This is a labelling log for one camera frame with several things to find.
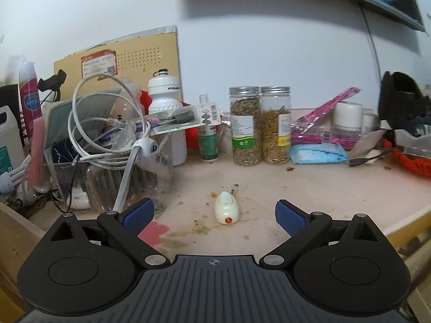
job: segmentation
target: grain jar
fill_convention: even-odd
[[[290,87],[262,87],[263,159],[270,164],[289,160]]]
[[[262,160],[262,113],[259,87],[231,87],[232,149],[234,162],[253,166]]]

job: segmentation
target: cardboard sheet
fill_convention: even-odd
[[[54,72],[67,73],[61,86],[61,99],[72,98],[76,85],[84,76],[109,73],[119,78],[128,76],[133,82],[148,87],[148,80],[159,69],[179,76],[176,27],[163,27],[109,40],[78,51],[54,63]],[[118,84],[109,78],[95,78],[85,83],[79,94],[115,89]]]

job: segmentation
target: pink flower decal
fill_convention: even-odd
[[[168,226],[158,224],[156,221],[151,221],[148,226],[139,233],[138,238],[145,241],[149,246],[156,246],[163,242],[160,236],[168,231]]]

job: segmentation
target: pegboard holes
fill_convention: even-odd
[[[117,55],[117,66],[120,70],[142,68],[146,65],[159,64],[161,57],[159,47],[119,53]]]

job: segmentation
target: pink spray can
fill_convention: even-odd
[[[25,130],[30,140],[33,136],[33,120],[42,116],[39,90],[37,89],[37,76],[33,62],[24,63],[20,67],[18,82]]]

